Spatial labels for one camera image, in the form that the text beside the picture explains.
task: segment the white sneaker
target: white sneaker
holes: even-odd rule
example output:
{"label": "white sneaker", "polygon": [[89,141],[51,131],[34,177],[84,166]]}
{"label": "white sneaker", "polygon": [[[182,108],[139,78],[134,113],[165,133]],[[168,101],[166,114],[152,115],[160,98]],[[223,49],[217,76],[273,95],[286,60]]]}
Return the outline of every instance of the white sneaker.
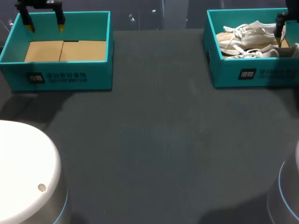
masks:
{"label": "white sneaker", "polygon": [[227,58],[257,58],[257,57],[297,57],[299,58],[299,44],[296,43],[291,48],[278,48],[273,45],[268,45],[263,49],[251,49],[244,51],[238,46],[234,48],[241,54]]}
{"label": "white sneaker", "polygon": [[[251,24],[242,24],[237,28],[223,27],[225,32],[216,35],[221,52],[228,55],[238,55],[240,52],[233,46],[245,49],[262,49],[267,45],[277,45],[274,36],[275,23],[263,24],[255,21]],[[285,38],[283,28],[281,41]]]}

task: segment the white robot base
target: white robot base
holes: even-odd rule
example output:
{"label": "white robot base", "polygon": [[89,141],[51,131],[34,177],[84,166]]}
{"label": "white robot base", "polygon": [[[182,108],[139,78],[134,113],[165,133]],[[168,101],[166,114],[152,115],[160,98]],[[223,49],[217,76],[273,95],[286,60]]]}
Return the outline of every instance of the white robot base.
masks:
{"label": "white robot base", "polygon": [[69,224],[59,153],[42,131],[0,120],[0,224]]}
{"label": "white robot base", "polygon": [[273,224],[299,224],[299,143],[280,168],[268,192],[267,207]]}

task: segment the shoelace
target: shoelace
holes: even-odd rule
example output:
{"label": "shoelace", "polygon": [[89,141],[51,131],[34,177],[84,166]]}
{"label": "shoelace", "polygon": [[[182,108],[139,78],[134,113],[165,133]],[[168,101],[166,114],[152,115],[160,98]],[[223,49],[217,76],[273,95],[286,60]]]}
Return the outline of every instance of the shoelace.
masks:
{"label": "shoelace", "polygon": [[244,51],[242,48],[238,47],[237,45],[233,46],[237,51],[239,51],[241,54],[236,56],[231,56],[227,58],[254,58],[254,57],[263,57],[262,52],[260,49],[250,49]]}
{"label": "shoelace", "polygon": [[238,26],[237,28],[230,28],[230,27],[223,27],[225,32],[227,33],[233,33],[232,37],[230,38],[228,44],[226,45],[225,49],[228,47],[228,45],[230,45],[230,43],[233,41],[233,39],[236,37],[238,39],[242,39],[244,34],[249,34],[250,31],[247,31],[246,28],[248,28],[247,24],[242,24],[240,26]]}

